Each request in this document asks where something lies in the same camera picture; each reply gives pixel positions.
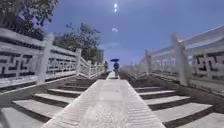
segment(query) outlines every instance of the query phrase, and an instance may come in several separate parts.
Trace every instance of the step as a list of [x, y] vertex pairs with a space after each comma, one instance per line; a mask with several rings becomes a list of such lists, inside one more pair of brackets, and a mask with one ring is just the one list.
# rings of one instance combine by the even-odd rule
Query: step
[[14, 108], [3, 108], [1, 112], [9, 128], [40, 128], [44, 124]]
[[87, 90], [88, 88], [87, 87], [79, 87], [79, 86], [59, 86], [58, 89], [83, 92], [83, 91]]
[[164, 98], [144, 100], [152, 110], [166, 109], [191, 102], [191, 97], [170, 96]]
[[162, 91], [165, 90], [161, 87], [141, 87], [141, 88], [135, 88], [136, 92], [149, 92], [149, 91]]
[[32, 116], [42, 122], [51, 119], [56, 113], [60, 112], [63, 108], [38, 102], [35, 100], [18, 100], [13, 101], [16, 109]]
[[82, 93], [80, 91], [68, 91], [62, 89], [48, 89], [47, 92], [53, 95], [72, 97], [72, 98], [76, 98]]
[[141, 92], [139, 93], [139, 95], [142, 97], [142, 99], [153, 99], [153, 98], [175, 96], [177, 94], [173, 90], [164, 90], [164, 91], [153, 91], [153, 92]]
[[75, 98], [69, 98], [69, 97], [64, 97], [64, 96], [57, 96], [57, 95], [51, 95], [51, 94], [34, 94], [32, 95], [33, 99], [47, 103], [47, 104], [52, 104], [56, 105], [59, 107], [65, 107], [69, 103], [71, 103]]
[[212, 105], [188, 103], [185, 105], [154, 111], [168, 128], [178, 127], [212, 112]]
[[178, 128], [224, 128], [224, 114], [211, 113]]

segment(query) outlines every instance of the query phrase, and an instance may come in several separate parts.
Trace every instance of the railing post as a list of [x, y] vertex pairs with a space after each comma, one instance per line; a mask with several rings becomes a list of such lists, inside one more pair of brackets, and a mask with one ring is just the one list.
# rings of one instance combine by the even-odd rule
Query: railing post
[[88, 64], [89, 64], [89, 79], [91, 78], [91, 60], [88, 60]]
[[97, 65], [97, 62], [95, 62], [94, 67], [96, 68], [96, 76], [98, 76], [98, 65]]
[[180, 44], [176, 34], [172, 35], [172, 42], [176, 55], [180, 84], [187, 86], [190, 80], [190, 66], [188, 57], [184, 53], [185, 47]]
[[46, 44], [43, 55], [41, 56], [40, 63], [38, 65], [38, 71], [37, 71], [37, 82], [36, 84], [43, 84], [46, 79], [46, 72], [47, 72], [47, 66], [48, 66], [48, 60], [50, 56], [50, 48], [54, 41], [54, 35], [48, 34], [44, 38], [44, 43]]
[[149, 75], [152, 71], [152, 61], [148, 49], [145, 50], [145, 60], [146, 60], [146, 74]]
[[77, 65], [76, 65], [76, 76], [79, 76], [80, 70], [81, 70], [81, 57], [82, 57], [82, 49], [77, 48], [76, 49], [77, 54]]

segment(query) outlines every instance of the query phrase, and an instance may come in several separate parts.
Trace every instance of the carved fret pattern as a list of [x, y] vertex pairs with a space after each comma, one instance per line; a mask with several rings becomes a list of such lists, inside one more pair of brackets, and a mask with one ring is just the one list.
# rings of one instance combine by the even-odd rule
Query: carved fret pattern
[[76, 60], [49, 58], [47, 74], [56, 74], [76, 70]]
[[195, 55], [190, 62], [195, 76], [211, 79], [224, 77], [224, 52]]
[[37, 56], [0, 51], [0, 79], [35, 75]]

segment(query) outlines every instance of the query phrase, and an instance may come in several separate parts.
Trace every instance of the stone slab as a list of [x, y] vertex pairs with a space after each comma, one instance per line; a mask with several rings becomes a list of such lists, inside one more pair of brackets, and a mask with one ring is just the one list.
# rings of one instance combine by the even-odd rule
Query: stone slab
[[126, 80], [107, 79], [94, 83], [42, 128], [165, 127]]

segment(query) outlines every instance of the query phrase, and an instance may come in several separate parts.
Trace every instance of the person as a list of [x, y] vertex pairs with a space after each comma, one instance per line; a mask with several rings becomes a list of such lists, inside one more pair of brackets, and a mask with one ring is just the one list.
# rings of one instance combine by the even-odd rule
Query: person
[[118, 71], [119, 71], [119, 64], [118, 62], [114, 63], [114, 72], [115, 72], [115, 77], [118, 77]]
[[107, 61], [104, 62], [104, 68], [105, 68], [105, 72], [107, 72], [107, 69], [108, 69], [108, 63], [107, 63]]

